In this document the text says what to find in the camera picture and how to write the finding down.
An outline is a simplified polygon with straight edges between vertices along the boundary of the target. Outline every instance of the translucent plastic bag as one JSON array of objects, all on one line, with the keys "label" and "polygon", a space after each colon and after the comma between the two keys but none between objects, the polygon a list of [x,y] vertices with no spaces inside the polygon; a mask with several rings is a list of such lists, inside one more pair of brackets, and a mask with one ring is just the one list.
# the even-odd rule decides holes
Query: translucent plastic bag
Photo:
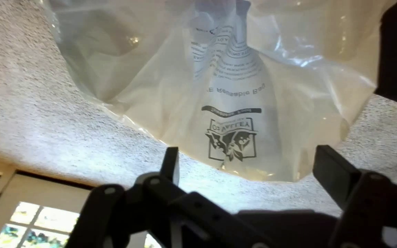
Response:
[{"label": "translucent plastic bag", "polygon": [[184,153],[296,181],[376,87],[390,0],[49,0],[75,84]]}]

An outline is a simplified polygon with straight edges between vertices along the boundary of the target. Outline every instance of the textured ceiling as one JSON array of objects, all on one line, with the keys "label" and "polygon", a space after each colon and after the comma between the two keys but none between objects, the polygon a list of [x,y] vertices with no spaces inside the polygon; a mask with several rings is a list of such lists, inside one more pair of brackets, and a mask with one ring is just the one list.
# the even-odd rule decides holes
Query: textured ceiling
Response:
[{"label": "textured ceiling", "polygon": [[[0,157],[77,182],[132,185],[159,167],[165,146],[89,101],[71,83],[41,9],[0,0]],[[351,163],[397,182],[397,104],[373,97],[339,148]],[[180,157],[180,186],[226,210],[339,210],[307,177],[297,184],[249,182]]]}]

